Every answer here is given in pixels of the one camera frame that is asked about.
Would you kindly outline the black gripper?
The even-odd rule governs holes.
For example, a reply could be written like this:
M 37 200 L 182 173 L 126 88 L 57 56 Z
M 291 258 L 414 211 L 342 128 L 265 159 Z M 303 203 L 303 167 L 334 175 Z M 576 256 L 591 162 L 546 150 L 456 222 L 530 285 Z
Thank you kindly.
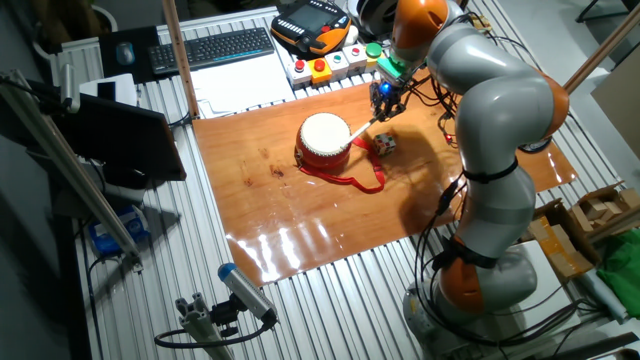
M 373 115 L 376 120 L 383 118 L 388 120 L 400 113 L 400 101 L 404 90 L 401 86 L 393 85 L 388 81 L 374 81 L 369 86 L 370 102 L 373 107 Z

